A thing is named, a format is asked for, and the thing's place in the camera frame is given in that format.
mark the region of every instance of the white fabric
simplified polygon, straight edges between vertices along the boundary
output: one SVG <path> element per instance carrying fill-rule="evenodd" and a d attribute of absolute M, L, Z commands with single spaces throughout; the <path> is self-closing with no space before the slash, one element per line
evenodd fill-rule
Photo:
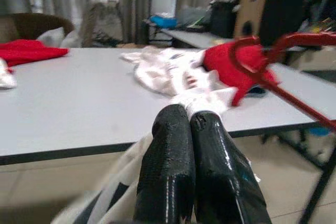
<path fill-rule="evenodd" d="M 38 36 L 37 40 L 41 41 L 46 47 L 59 47 L 64 40 L 64 28 L 48 30 Z"/>
<path fill-rule="evenodd" d="M 171 103 L 183 105 L 189 118 L 201 110 L 221 115 L 229 108 L 236 88 L 219 81 L 216 70 L 201 67 L 205 51 L 151 46 L 141 52 L 122 54 L 122 59 L 136 64 L 135 78 L 150 90 L 173 97 Z"/>
<path fill-rule="evenodd" d="M 69 34 L 61 42 L 61 48 L 78 48 L 81 47 L 81 38 L 76 30 L 69 32 Z"/>
<path fill-rule="evenodd" d="M 99 198 L 93 208 L 88 223 L 110 223 L 117 220 L 132 218 L 135 201 L 137 198 L 137 185 L 141 168 L 142 157 L 153 140 L 152 134 L 148 134 L 140 141 L 133 144 L 107 172 L 92 192 L 89 192 L 69 207 L 60 212 L 51 224 L 71 224 L 99 194 Z M 110 203 L 119 183 L 129 185 L 124 195 L 107 212 Z"/>
<path fill-rule="evenodd" d="M 12 89 L 17 86 L 14 76 L 8 72 L 7 63 L 0 58 L 0 89 Z"/>

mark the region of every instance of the brown chair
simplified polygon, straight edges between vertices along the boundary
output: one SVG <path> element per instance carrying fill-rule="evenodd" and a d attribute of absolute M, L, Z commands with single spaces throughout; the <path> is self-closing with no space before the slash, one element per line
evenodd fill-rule
<path fill-rule="evenodd" d="M 75 29 L 65 18 L 41 13 L 17 13 L 0 16 L 0 43 L 16 39 L 37 39 L 44 32 L 59 27 L 65 36 Z"/>

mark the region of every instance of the red metal frame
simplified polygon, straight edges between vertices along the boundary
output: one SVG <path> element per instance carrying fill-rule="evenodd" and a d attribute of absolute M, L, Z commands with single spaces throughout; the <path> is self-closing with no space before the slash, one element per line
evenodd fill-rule
<path fill-rule="evenodd" d="M 263 76 L 266 68 L 269 64 L 277 61 L 279 55 L 286 49 L 293 46 L 336 46 L 336 34 L 331 33 L 319 33 L 319 34 L 304 34 L 293 33 L 282 36 L 277 40 L 272 49 L 265 54 L 266 59 L 259 70 L 251 69 L 248 66 L 242 65 L 237 57 L 236 51 L 240 47 L 258 45 L 260 40 L 257 37 L 247 37 L 237 40 L 230 49 L 230 59 L 236 68 L 245 74 L 249 75 L 256 82 L 261 84 L 266 89 L 272 91 L 279 97 L 286 100 L 288 103 L 310 116 L 311 118 L 318 120 L 323 126 L 331 128 L 336 133 L 336 123 L 329 120 L 327 117 L 309 107 L 286 90 L 278 87 L 275 83 L 266 80 Z"/>

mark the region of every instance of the floor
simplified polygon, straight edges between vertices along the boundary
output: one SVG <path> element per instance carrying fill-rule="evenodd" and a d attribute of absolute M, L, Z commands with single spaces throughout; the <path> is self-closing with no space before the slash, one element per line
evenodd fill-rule
<path fill-rule="evenodd" d="M 297 223 L 319 171 L 277 141 L 235 139 L 261 178 L 274 224 Z M 122 153 L 0 166 L 0 223 L 50 223 L 76 196 L 91 190 Z M 311 223 L 336 223 L 334 176 Z"/>

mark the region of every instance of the red cloth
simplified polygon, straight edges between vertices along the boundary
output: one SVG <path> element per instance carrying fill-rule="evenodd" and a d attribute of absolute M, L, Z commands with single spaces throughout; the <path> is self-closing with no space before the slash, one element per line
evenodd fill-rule
<path fill-rule="evenodd" d="M 68 52 L 66 48 L 45 47 L 38 40 L 18 39 L 0 44 L 0 58 L 3 58 L 9 67 L 61 57 Z"/>
<path fill-rule="evenodd" d="M 231 63 L 229 50 L 233 43 L 234 42 L 225 43 L 206 50 L 203 64 L 209 71 L 217 70 L 219 79 L 223 83 L 238 88 L 238 91 L 232 100 L 232 105 L 238 106 L 239 101 L 245 96 L 250 88 L 256 84 L 256 82 L 245 73 L 236 69 Z M 256 70 L 260 69 L 265 57 L 262 53 L 262 47 L 259 45 L 239 48 L 236 53 L 239 62 Z M 264 77 L 269 81 L 278 83 L 275 74 L 269 70 L 264 73 Z"/>

